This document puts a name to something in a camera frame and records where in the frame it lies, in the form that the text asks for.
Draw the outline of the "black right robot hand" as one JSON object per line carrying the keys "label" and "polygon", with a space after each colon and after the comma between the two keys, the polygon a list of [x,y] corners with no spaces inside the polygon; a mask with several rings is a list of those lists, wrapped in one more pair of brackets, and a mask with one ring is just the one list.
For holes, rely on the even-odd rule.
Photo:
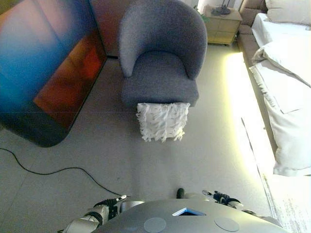
{"label": "black right robot hand", "polygon": [[224,193],[221,193],[219,191],[214,191],[213,193],[203,190],[202,194],[207,197],[212,197],[214,200],[216,200],[217,203],[225,204],[227,205],[228,200],[230,199],[230,196]]}

